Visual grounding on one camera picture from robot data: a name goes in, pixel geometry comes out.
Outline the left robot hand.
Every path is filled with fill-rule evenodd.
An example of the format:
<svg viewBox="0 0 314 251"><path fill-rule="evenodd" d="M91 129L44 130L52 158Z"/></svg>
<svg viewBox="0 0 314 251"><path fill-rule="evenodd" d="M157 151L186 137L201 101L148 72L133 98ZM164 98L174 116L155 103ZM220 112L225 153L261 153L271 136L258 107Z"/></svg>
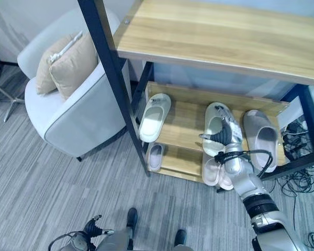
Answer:
<svg viewBox="0 0 314 251"><path fill-rule="evenodd" d="M88 242L91 242L91 239L94 237L98 237L101 235L112 235L115 233L115 231L112 229L101 229L100 227L96 225L96 222L101 218L102 218L102 215L98 214L92 217L92 219L89 220L84 226L83 232Z"/></svg>

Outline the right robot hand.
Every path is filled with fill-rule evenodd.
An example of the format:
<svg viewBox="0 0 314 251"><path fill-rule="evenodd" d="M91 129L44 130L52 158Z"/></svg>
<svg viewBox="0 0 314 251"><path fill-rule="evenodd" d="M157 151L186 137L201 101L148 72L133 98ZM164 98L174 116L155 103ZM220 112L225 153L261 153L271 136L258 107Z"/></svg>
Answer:
<svg viewBox="0 0 314 251"><path fill-rule="evenodd" d="M224 151L231 143L242 144L241 128L229 108L220 103L211 103L205 111L204 133L199 135L203 140L203 150L213 156Z"/></svg>

